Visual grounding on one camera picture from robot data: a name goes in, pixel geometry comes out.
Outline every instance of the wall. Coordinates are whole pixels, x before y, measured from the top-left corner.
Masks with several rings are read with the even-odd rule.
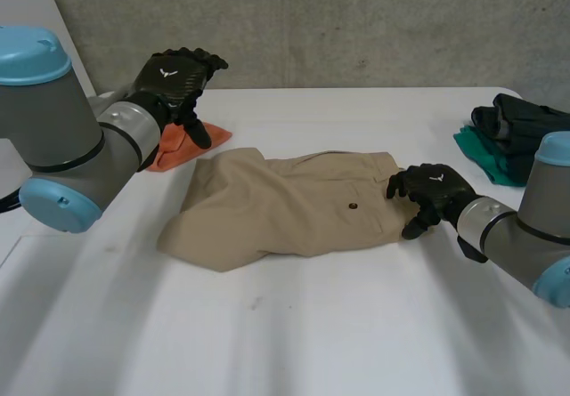
[[[49,28],[63,45],[73,61],[73,68],[79,83],[87,96],[94,94],[94,88],[79,59],[57,5],[53,0],[0,0],[0,25],[31,25]]]
[[[214,87],[498,85],[570,111],[570,0],[56,0],[99,91],[151,53],[225,57]]]

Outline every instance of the black cable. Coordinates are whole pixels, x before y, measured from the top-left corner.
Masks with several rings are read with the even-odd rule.
[[[0,198],[0,214],[18,209],[21,206],[19,195],[20,189],[17,189],[8,196]]]

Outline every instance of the orange cloth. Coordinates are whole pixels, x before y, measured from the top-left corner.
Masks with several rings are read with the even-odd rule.
[[[167,171],[201,156],[232,138],[231,132],[219,126],[206,122],[204,122],[204,126],[212,140],[212,147],[207,150],[202,150],[194,144],[181,125],[177,126],[174,123],[167,125],[162,133],[162,138],[160,138],[159,152],[148,170],[153,172]]]

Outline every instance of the stack of clothes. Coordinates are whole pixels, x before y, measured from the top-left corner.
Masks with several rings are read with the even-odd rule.
[[[534,153],[544,135],[570,131],[570,114],[500,93],[492,107],[477,107],[473,125],[453,138],[465,156],[486,172],[491,182],[524,187]]]

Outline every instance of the khaki shorts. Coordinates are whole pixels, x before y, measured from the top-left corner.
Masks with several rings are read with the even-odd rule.
[[[387,153],[266,160],[256,149],[237,149],[199,159],[158,248],[228,271],[268,253],[314,256],[396,242],[418,212],[407,198],[386,200],[398,171]]]

